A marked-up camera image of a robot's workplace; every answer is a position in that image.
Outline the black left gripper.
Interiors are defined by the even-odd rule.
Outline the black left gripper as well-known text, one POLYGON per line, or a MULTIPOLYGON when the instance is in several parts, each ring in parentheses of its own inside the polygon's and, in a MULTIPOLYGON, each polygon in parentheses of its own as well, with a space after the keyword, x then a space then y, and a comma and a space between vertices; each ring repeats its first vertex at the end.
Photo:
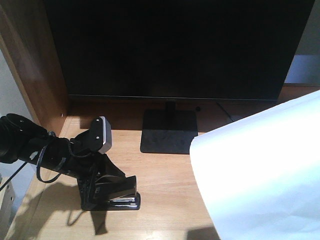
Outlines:
POLYGON ((99 183, 103 178, 112 182, 125 178, 125 173, 113 164, 106 153, 90 150, 89 133, 90 130, 86 130, 74 138, 59 139, 63 149, 59 172, 77 180, 94 178, 99 183))

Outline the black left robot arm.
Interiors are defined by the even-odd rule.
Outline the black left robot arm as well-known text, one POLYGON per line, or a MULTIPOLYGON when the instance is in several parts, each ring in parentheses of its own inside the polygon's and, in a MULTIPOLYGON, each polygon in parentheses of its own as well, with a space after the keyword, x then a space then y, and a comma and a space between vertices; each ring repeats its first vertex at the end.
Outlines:
POLYGON ((1 163, 22 160, 79 180, 93 177, 117 182, 126 175, 106 155, 111 147, 111 125, 104 116, 96 117, 88 130, 71 139, 15 113, 0 118, 1 163))

